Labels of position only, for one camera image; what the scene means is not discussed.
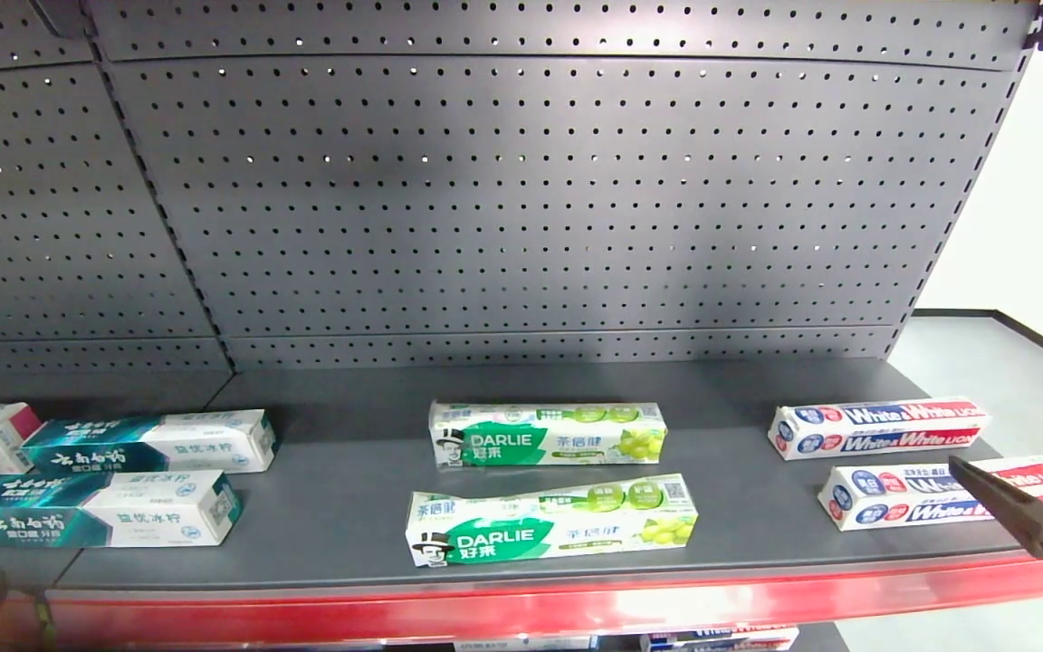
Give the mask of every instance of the lower shelf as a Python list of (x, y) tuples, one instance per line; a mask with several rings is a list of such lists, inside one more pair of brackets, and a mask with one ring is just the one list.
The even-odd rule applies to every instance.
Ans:
[[(815, 500), (831, 459), (783, 462), (771, 450), (777, 405), (923, 395), (881, 360), (253, 372), (223, 388), (223, 379), (176, 375), (93, 381), (47, 380), (40, 415), (264, 406), (282, 445), (266, 474), (233, 476), (244, 514), (219, 548), (91, 549), (66, 559), (0, 550), (0, 566), (45, 589), (67, 647), (615, 634), (1043, 597), (1043, 561), (998, 525), (840, 533)], [(33, 401), (34, 381), (11, 383), (0, 379), (0, 401)], [(55, 403), (63, 391), (76, 397)], [(108, 404), (117, 394), (124, 400)], [(654, 467), (438, 474), (423, 429), (434, 397), (653, 397), (671, 434)], [(984, 442), (965, 454), (996, 455)], [(945, 451), (894, 459), (940, 462)], [(448, 569), (415, 569), (406, 550), (412, 490), (502, 496), (671, 472), (686, 477), (701, 515), (684, 549)], [(45, 570), (28, 575), (31, 564)], [(24, 612), (9, 611), (3, 638), (38, 626)]]

